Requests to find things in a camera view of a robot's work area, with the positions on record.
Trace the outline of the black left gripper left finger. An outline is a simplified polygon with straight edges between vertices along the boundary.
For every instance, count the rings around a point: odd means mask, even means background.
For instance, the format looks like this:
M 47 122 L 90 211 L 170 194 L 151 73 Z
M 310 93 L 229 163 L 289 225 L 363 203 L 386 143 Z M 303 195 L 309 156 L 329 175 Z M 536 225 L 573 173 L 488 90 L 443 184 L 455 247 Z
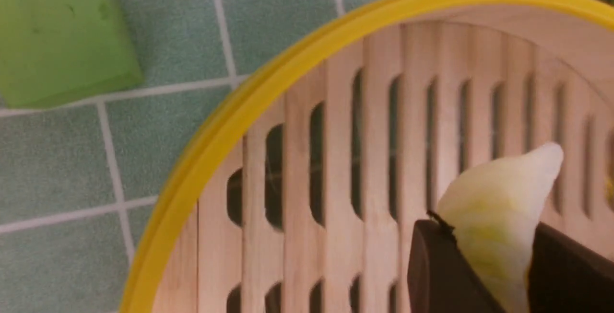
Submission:
M 406 272 L 413 313 L 502 313 L 459 250 L 454 227 L 432 210 L 413 226 Z

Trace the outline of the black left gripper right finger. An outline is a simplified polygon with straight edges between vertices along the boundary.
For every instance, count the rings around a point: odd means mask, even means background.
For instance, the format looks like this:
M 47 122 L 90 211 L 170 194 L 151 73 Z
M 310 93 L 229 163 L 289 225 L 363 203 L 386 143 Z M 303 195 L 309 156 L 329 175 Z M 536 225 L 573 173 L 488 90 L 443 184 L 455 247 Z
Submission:
M 612 313 L 613 262 L 539 223 L 528 272 L 531 313 Z

